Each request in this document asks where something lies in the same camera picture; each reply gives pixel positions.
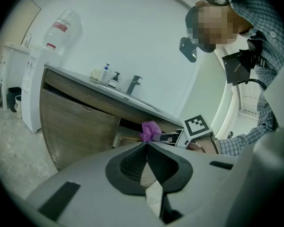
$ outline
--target sink counter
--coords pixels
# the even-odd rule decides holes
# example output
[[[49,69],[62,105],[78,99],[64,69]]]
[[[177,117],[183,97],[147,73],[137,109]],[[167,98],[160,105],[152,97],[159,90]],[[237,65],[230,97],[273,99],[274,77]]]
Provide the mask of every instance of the sink counter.
[[[44,66],[40,118],[57,169],[111,149],[120,126],[142,132],[143,122],[155,121],[162,132],[182,128],[171,115],[89,76]]]

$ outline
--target cabinet drawer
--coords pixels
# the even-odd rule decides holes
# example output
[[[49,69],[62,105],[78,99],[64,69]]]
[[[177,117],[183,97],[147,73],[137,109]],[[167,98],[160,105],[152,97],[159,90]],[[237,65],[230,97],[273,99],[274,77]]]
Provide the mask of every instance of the cabinet drawer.
[[[41,122],[53,161],[69,166],[112,148],[120,118],[42,89]]]

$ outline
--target drawer handle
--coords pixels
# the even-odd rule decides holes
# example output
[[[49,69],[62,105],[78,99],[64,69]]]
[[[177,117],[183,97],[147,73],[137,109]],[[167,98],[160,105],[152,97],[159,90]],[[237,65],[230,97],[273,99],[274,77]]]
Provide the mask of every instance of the drawer handle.
[[[81,105],[81,108],[84,110],[84,111],[86,111],[86,112],[92,112],[92,111],[94,111],[92,108],[88,108],[88,107],[85,107],[85,106],[82,106]]]

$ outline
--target hand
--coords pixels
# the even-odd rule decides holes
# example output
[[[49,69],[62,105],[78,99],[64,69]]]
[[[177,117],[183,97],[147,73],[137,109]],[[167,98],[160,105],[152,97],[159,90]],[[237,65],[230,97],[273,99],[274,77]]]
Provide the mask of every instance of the hand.
[[[208,153],[208,154],[217,154],[210,137],[195,139],[193,141],[195,141],[196,143],[190,142],[188,146],[186,147],[186,149],[201,152],[201,153],[204,153],[205,151],[205,153]],[[220,144],[217,140],[215,141],[215,144],[220,154],[221,153]]]

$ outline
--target small bottle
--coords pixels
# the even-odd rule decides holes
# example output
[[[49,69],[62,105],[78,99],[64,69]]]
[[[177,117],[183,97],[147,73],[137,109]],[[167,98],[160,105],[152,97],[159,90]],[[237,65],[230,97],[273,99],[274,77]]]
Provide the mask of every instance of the small bottle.
[[[106,66],[104,67],[104,69],[101,71],[101,73],[99,75],[98,81],[100,81],[100,82],[105,81],[105,78],[108,75],[108,66],[109,66],[109,64],[106,63]]]
[[[113,78],[111,78],[111,79],[109,80],[109,83],[108,83],[108,85],[111,86],[111,87],[113,87],[113,88],[116,88],[116,87],[117,87],[117,84],[118,84],[118,76],[120,75],[120,73],[117,72],[117,71],[115,71],[115,73],[116,73],[116,75],[115,75]]]

